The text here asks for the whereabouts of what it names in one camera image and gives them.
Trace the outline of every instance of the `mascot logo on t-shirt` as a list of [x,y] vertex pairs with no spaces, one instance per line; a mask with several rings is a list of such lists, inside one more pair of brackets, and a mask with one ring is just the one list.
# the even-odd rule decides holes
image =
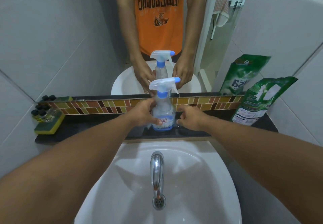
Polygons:
[[162,25],[164,25],[164,24],[166,24],[168,22],[169,18],[164,18],[163,14],[164,14],[163,12],[160,12],[158,18],[155,16],[154,25],[156,27],[157,26],[162,26]]

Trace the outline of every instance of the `sink drain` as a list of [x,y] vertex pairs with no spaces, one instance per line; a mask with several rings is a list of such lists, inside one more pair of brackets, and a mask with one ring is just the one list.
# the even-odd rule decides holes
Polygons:
[[164,209],[165,205],[166,198],[164,195],[162,195],[160,199],[157,199],[156,197],[152,199],[152,206],[155,208],[155,210],[162,210]]

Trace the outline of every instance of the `spray bottle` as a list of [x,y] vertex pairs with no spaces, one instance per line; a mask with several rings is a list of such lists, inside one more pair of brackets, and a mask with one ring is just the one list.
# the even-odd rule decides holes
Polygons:
[[170,130],[175,124],[175,109],[169,99],[169,91],[174,89],[178,94],[176,83],[180,82],[180,80],[178,77],[158,79],[149,85],[150,90],[157,90],[157,96],[155,97],[157,105],[152,109],[151,114],[163,122],[162,125],[153,124],[153,128],[156,131]]
[[174,63],[172,62],[173,55],[175,55],[174,51],[153,51],[151,53],[150,58],[154,58],[157,60],[157,66],[155,68],[156,79],[168,78],[167,70],[165,67],[165,61],[169,60],[169,62],[174,67]]

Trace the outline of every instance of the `black countertop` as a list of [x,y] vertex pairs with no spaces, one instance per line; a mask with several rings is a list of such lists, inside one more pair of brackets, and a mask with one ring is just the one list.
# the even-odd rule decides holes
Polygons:
[[[223,120],[230,120],[236,110],[208,110],[204,111],[206,114],[218,117]],[[182,112],[176,112],[176,119],[180,117]],[[64,139],[91,128],[95,125],[101,124],[108,120],[118,117],[120,114],[94,114],[94,115],[68,115],[65,116],[62,124],[54,135],[38,135],[35,139],[36,143],[40,144],[56,144]],[[277,128],[265,114],[252,127],[278,132]],[[175,126],[169,131],[157,132],[152,127],[134,127],[127,135],[126,140],[132,139],[159,139],[159,138],[181,138],[181,137],[204,137],[210,136],[204,131],[192,131],[182,126]]]

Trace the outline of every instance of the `chrome faucet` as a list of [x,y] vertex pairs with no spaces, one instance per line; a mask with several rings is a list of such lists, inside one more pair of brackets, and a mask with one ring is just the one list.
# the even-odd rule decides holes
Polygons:
[[164,156],[159,151],[151,155],[150,177],[154,195],[157,199],[160,199],[164,188]]

